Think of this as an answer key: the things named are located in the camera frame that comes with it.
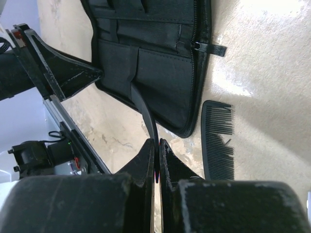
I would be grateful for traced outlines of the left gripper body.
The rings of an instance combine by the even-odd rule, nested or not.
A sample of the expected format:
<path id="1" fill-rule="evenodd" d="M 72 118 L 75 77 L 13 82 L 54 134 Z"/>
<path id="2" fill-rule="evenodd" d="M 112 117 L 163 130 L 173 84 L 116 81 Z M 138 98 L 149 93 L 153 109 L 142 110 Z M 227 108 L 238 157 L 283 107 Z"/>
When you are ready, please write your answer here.
<path id="1" fill-rule="evenodd" d="M 23 38 L 23 32 L 28 29 L 30 28 L 27 24 L 19 24 L 11 31 L 4 31 L 4 46 L 11 48 L 4 53 L 5 99 L 35 87 L 31 75 L 38 72 L 32 66 L 26 40 Z"/>

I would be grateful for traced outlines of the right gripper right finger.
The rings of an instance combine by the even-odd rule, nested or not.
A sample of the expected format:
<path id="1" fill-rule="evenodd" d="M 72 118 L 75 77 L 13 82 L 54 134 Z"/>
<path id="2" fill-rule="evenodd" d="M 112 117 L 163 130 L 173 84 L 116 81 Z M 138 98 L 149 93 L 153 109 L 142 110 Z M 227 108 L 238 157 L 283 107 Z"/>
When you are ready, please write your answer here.
<path id="1" fill-rule="evenodd" d="M 304 233 L 296 193 L 271 181 L 206 181 L 159 143 L 164 233 Z"/>

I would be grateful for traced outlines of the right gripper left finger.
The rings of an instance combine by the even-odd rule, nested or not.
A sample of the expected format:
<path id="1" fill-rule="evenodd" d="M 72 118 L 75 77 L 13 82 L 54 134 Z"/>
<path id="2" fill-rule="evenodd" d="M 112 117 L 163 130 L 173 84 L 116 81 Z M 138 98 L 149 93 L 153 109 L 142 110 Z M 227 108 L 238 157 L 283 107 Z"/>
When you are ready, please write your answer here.
<path id="1" fill-rule="evenodd" d="M 155 146 L 115 174 L 30 177 L 11 190 L 0 212 L 3 233 L 151 233 Z"/>

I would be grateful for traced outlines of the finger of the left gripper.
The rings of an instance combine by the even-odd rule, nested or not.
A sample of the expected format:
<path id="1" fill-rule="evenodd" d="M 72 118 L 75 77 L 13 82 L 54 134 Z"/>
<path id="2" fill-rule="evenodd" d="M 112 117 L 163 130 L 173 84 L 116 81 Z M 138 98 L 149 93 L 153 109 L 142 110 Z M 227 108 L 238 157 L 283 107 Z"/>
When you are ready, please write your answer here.
<path id="1" fill-rule="evenodd" d="M 31 80 L 45 99 L 55 95 L 67 100 L 103 76 L 91 63 L 52 48 L 32 29 L 25 30 L 23 38 L 38 72 Z"/>

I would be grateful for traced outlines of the black straight comb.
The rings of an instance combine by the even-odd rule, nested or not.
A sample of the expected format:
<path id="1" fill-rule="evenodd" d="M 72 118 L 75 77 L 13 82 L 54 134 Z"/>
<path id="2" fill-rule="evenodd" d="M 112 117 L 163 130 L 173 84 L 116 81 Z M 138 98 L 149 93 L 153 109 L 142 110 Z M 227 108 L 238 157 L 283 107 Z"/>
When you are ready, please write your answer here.
<path id="1" fill-rule="evenodd" d="M 154 116 L 149 109 L 148 104 L 143 99 L 140 91 L 135 86 L 134 83 L 131 83 L 131 100 L 138 109 L 138 111 L 142 114 L 144 123 L 146 125 L 147 131 L 151 139 L 154 140 L 155 145 L 155 157 L 154 157 L 154 169 L 155 169 L 155 181 L 159 182 L 159 138 L 158 138 L 158 130 L 156 126 L 156 121 Z"/>

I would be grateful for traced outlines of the black handled comb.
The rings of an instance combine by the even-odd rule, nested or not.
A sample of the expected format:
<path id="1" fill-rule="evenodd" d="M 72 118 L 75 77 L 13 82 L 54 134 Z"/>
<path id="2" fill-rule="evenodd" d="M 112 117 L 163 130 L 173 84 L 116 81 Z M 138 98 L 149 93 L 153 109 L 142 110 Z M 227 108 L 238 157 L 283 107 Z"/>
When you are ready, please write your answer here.
<path id="1" fill-rule="evenodd" d="M 222 135 L 233 135 L 232 106 L 206 100 L 201 112 L 201 145 L 206 180 L 234 180 L 234 149 Z"/>

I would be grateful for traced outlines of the black tool case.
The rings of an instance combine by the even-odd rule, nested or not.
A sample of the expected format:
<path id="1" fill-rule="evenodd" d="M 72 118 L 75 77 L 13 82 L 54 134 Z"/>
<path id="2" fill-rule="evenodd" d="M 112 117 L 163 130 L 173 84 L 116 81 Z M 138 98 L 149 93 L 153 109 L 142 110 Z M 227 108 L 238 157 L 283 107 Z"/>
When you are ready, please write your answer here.
<path id="1" fill-rule="evenodd" d="M 134 85 L 155 121 L 175 135 L 194 131 L 213 45 L 209 0 L 84 0 L 96 87 L 134 110 Z"/>

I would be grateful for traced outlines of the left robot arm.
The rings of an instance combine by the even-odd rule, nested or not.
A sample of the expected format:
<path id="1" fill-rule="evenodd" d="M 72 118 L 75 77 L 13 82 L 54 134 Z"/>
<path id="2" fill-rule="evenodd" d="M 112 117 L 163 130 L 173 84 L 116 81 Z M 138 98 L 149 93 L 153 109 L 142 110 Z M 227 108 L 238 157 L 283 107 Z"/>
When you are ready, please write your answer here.
<path id="1" fill-rule="evenodd" d="M 90 62 L 46 44 L 27 24 L 0 30 L 0 99 L 37 88 L 44 99 L 67 100 L 104 75 Z"/>

